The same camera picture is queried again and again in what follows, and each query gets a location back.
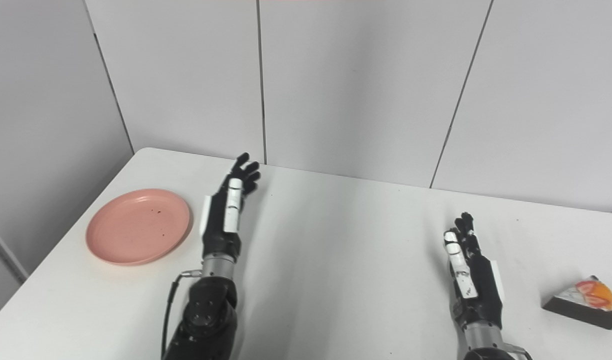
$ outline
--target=strawberry slice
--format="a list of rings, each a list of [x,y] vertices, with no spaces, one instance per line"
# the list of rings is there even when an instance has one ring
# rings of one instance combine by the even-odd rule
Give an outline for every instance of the strawberry slice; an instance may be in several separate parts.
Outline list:
[[[584,296],[584,298],[588,305],[592,306],[593,308],[606,308],[611,304],[611,302],[606,300],[605,298],[601,298],[599,296],[594,296],[591,294]]]
[[[581,294],[590,294],[593,292],[596,285],[597,285],[596,281],[587,280],[587,281],[580,281],[576,283],[575,287]]]

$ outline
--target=silver cylindrical joint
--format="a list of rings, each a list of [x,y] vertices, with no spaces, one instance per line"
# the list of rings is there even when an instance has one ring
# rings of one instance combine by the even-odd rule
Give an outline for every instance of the silver cylindrical joint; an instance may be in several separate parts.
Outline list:
[[[468,346],[468,350],[480,348],[505,348],[500,328],[488,321],[475,321],[469,323],[466,325],[464,335],[466,335],[466,346]]]
[[[203,257],[203,268],[201,269],[202,278],[219,276],[221,278],[233,280],[234,271],[235,259],[225,253],[209,253]]]

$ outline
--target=black cable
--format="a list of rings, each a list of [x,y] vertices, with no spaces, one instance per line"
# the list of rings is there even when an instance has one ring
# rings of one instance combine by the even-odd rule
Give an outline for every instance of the black cable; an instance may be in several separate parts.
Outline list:
[[[180,280],[182,275],[179,274],[175,281],[170,285],[170,291],[168,292],[168,303],[166,304],[166,312],[164,312],[164,329],[161,332],[161,358],[164,358],[166,354],[166,339],[167,332],[169,329],[169,316],[171,316],[171,306],[173,305],[173,299],[175,299],[175,292],[178,291]]]

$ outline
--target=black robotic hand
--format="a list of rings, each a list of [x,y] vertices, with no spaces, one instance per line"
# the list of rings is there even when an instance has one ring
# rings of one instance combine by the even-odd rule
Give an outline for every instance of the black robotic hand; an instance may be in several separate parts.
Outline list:
[[[530,360],[523,348],[502,339],[499,272],[496,263],[482,255],[473,217],[463,212],[455,219],[455,226],[444,233],[443,239],[456,297],[452,315],[468,346],[464,360],[513,360],[510,353]]]
[[[248,160],[249,154],[242,153],[217,192],[204,200],[200,222],[201,278],[188,291],[188,304],[168,348],[164,350],[162,346],[165,360],[228,360],[231,356],[237,330],[233,271],[242,248],[238,235],[240,212],[244,198],[255,191],[260,179],[258,162],[242,168]],[[199,271],[184,271],[180,277],[196,272]],[[164,320],[164,344],[166,323]]]
[[[240,255],[239,214],[244,209],[244,199],[257,189],[256,181],[261,177],[259,162],[251,162],[242,168],[248,161],[249,153],[242,153],[217,192],[210,201],[204,202],[202,216],[207,218],[202,219],[200,230],[204,257],[210,253],[223,253],[237,261]]]
[[[447,250],[450,243],[453,242],[448,233],[454,234],[454,240],[459,244],[459,248],[455,246],[452,252],[455,253],[455,250],[461,251],[466,265],[464,268],[456,269],[461,267],[460,262],[454,264],[453,259],[459,255],[448,253],[451,259],[450,274],[455,279],[457,298],[452,309],[455,321],[460,327],[477,321],[491,322],[501,330],[502,300],[498,291],[498,283],[495,280],[491,261],[482,255],[480,250],[480,244],[473,228],[473,217],[468,212],[463,212],[461,217],[455,219],[455,226],[448,230],[447,234],[444,234]],[[471,293],[467,293],[468,290],[463,291],[464,285],[461,283],[462,278],[464,278],[464,281],[468,281],[468,276],[473,285]]]

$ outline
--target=pink plate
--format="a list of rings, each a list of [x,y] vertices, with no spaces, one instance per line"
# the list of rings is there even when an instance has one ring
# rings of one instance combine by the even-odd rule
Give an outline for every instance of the pink plate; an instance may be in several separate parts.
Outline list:
[[[104,205],[88,224],[86,244],[105,262],[146,264],[184,240],[189,224],[183,198],[163,189],[141,189]]]

